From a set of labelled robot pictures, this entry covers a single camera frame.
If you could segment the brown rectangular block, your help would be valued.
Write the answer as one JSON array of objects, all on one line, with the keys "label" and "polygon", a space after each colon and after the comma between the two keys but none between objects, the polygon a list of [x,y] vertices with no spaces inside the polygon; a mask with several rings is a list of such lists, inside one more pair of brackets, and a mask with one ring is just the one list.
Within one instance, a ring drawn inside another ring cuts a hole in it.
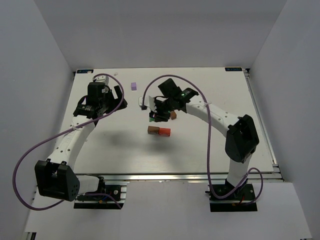
[{"label": "brown rectangular block", "polygon": [[176,118],[177,118],[177,114],[176,114],[174,111],[171,111],[171,112],[170,112],[170,118],[171,118],[172,120],[176,119]]}]

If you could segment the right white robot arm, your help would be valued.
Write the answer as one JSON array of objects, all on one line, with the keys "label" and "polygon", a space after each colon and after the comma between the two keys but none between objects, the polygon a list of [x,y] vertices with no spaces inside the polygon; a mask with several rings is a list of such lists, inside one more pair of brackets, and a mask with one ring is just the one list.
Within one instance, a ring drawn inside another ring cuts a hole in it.
[{"label": "right white robot arm", "polygon": [[249,162],[260,143],[253,118],[237,116],[210,103],[205,94],[194,83],[182,90],[174,82],[174,75],[167,74],[158,85],[160,96],[143,94],[142,110],[149,109],[149,118],[154,122],[167,122],[173,111],[182,111],[208,124],[208,133],[216,129],[225,138],[224,151],[229,157],[226,184],[236,188],[248,177]]}]

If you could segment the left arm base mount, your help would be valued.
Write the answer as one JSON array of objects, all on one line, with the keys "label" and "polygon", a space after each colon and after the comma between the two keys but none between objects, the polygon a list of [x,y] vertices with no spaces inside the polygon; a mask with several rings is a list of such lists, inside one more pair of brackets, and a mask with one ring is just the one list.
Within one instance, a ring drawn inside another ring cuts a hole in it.
[{"label": "left arm base mount", "polygon": [[79,210],[120,210],[125,203],[127,186],[106,184],[101,193],[83,193],[77,196],[73,208]]}]

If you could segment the red rectangular block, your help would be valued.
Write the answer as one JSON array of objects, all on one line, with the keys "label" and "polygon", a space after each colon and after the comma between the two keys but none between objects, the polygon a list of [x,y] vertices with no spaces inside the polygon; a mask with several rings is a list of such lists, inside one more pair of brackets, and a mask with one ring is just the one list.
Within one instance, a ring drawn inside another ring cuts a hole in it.
[{"label": "red rectangular block", "polygon": [[160,127],[159,130],[158,130],[158,134],[160,136],[170,137],[171,136],[171,129],[170,128]]}]

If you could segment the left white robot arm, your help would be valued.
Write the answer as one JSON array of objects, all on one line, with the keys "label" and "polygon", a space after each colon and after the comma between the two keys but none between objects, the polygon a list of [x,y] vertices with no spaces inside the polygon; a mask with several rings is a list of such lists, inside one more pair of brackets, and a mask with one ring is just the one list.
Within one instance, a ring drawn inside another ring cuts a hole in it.
[{"label": "left white robot arm", "polygon": [[71,119],[71,131],[64,134],[55,150],[35,167],[38,192],[41,196],[72,202],[82,194],[104,194],[103,177],[76,176],[77,157],[99,118],[127,107],[122,89],[110,89],[107,81],[93,81],[87,94],[77,103]]}]

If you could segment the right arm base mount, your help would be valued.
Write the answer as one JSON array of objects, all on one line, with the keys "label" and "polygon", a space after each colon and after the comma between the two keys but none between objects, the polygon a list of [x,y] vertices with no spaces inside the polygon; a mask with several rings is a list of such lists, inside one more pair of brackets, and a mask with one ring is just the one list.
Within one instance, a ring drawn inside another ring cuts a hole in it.
[{"label": "right arm base mount", "polygon": [[253,185],[247,183],[241,190],[230,196],[218,199],[210,190],[205,191],[209,197],[209,206],[212,213],[257,212],[258,207],[253,200],[256,198]]}]

